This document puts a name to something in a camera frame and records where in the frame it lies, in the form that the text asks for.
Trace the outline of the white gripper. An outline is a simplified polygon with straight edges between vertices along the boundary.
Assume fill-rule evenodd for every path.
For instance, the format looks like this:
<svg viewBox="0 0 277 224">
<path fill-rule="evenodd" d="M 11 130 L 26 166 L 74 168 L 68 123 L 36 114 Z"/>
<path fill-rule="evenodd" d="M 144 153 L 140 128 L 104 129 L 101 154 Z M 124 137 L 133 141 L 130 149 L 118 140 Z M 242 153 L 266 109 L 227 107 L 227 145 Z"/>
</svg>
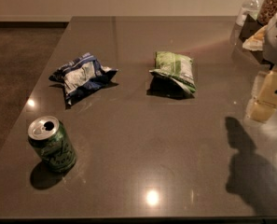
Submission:
<svg viewBox="0 0 277 224">
<path fill-rule="evenodd" d="M 250 51 L 262 51 L 263 58 L 277 64 L 277 12 L 267 26 L 261 27 L 247 38 L 242 47 Z M 269 72 L 260 71 L 254 81 L 249 101 L 249 118 L 266 122 L 277 110 L 277 65 Z"/>
</svg>

